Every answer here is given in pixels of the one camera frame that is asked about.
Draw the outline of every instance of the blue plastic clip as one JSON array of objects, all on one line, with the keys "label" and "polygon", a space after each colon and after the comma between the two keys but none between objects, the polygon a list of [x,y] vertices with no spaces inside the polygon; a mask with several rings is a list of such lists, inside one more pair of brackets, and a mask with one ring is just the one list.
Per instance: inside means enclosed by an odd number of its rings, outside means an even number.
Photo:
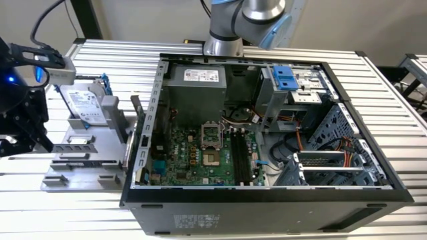
[{"label": "blue plastic clip", "polygon": [[288,66],[274,66],[272,75],[278,83],[278,89],[283,91],[295,91],[299,84],[294,77],[292,69]]}]

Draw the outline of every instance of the ram slot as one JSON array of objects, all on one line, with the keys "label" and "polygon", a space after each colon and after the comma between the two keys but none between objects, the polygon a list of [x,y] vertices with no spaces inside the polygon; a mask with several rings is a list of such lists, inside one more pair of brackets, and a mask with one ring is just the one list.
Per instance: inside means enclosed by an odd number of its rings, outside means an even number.
[{"label": "ram slot", "polygon": [[238,186],[248,186],[251,182],[251,169],[246,135],[242,132],[232,132],[230,139],[235,184]]}]

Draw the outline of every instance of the aluminum extrusion table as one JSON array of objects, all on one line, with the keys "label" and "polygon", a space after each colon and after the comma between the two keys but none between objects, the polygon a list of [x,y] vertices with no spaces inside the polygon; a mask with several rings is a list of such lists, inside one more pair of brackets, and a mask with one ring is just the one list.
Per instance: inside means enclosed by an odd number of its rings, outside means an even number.
[{"label": "aluminum extrusion table", "polygon": [[[135,115],[131,95],[147,107],[159,54],[200,55],[200,44],[140,43],[87,40],[67,55],[79,75],[109,77],[119,108]],[[244,48],[248,58],[324,61],[346,89],[367,128],[410,189],[415,204],[378,219],[354,232],[303,235],[171,236],[172,239],[427,239],[427,125],[370,59],[351,51]],[[47,92],[48,137],[59,143],[69,127],[60,95]],[[0,160],[1,239],[121,238],[145,236],[131,212],[119,209],[120,192],[47,193],[40,182],[53,154],[21,154]]]}]

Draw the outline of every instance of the green circuit board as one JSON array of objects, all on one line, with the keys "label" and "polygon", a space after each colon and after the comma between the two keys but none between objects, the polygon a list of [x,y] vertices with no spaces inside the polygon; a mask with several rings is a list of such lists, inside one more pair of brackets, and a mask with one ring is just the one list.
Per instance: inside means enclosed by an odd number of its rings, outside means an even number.
[{"label": "green circuit board", "polygon": [[[247,164],[252,171],[252,153],[259,156],[255,134],[244,135],[247,142]],[[171,132],[169,151],[165,158],[165,172],[151,178],[152,185],[161,186],[235,186],[234,157],[230,132],[222,136],[222,148],[200,149],[202,129],[173,128]],[[263,171],[252,179],[254,186],[264,185]]]}]

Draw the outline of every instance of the white wall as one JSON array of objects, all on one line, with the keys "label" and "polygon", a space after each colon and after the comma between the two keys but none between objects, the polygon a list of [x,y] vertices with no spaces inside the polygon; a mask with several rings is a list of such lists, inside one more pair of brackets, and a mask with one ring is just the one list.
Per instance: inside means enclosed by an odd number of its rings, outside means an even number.
[{"label": "white wall", "polygon": [[292,48],[362,50],[378,65],[427,54],[427,0],[308,0]]},{"label": "white wall", "polygon": [[[0,0],[0,37],[7,43],[31,47],[35,46],[29,40],[31,30],[40,14],[55,1],[56,0]],[[84,35],[69,1],[68,10],[79,36],[83,37]],[[76,39],[76,33],[69,23],[64,4],[59,5],[44,18],[36,39],[51,45],[63,54],[67,53]]]},{"label": "white wall", "polygon": [[[95,1],[113,40],[207,39],[210,19],[199,0]],[[406,53],[427,53],[424,23],[427,0],[307,0],[290,46],[362,50],[376,64],[395,65]]]},{"label": "white wall", "polygon": [[181,43],[184,39],[207,39],[211,21],[199,0],[97,2],[113,40]]}]

